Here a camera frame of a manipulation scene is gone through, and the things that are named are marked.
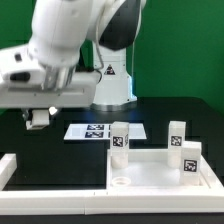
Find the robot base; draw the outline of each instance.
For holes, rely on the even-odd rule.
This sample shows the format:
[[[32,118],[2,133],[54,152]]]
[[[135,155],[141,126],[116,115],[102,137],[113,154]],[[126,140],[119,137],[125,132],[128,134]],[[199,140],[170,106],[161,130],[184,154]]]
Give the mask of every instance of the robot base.
[[[115,112],[115,111],[132,109],[132,108],[135,108],[136,106],[137,106],[137,101],[130,101],[122,105],[99,105],[99,104],[93,103],[91,105],[91,108],[94,110],[99,110],[99,111]]]

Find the white platform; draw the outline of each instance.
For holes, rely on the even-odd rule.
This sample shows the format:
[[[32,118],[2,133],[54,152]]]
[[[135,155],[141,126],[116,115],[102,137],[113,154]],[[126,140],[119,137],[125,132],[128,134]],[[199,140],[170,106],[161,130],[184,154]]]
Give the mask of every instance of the white platform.
[[[0,192],[0,214],[224,212],[223,186],[203,157],[199,186],[181,186],[166,159],[166,149],[130,150],[130,166],[118,171],[108,153],[107,189]],[[121,175],[129,186],[112,185]]]

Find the circular hole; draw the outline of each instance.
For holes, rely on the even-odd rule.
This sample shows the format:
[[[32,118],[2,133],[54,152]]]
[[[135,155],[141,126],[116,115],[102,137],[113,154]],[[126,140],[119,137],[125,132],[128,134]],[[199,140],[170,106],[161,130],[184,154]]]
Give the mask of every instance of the circular hole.
[[[131,184],[131,179],[127,177],[116,177],[112,180],[112,185],[114,187],[125,187]]]

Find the white block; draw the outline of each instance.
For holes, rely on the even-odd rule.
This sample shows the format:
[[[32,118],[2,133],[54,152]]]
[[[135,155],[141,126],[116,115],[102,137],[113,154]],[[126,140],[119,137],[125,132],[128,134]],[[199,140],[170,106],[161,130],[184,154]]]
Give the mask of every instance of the white block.
[[[111,164],[112,167],[123,169],[128,166],[129,123],[114,122],[111,125]]]
[[[32,121],[26,122],[27,130],[39,130],[50,124],[48,110],[33,110]]]
[[[180,184],[199,185],[201,142],[185,141],[182,145]]]
[[[186,122],[171,121],[168,134],[168,157],[169,167],[179,168],[181,163],[181,148],[185,140]]]

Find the warning label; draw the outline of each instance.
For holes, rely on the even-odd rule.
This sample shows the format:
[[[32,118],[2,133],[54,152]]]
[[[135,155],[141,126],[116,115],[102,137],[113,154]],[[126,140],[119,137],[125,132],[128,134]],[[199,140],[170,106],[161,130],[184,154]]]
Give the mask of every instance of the warning label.
[[[105,71],[104,75],[116,75],[114,72],[114,69],[112,68],[112,65],[109,65],[107,70]]]

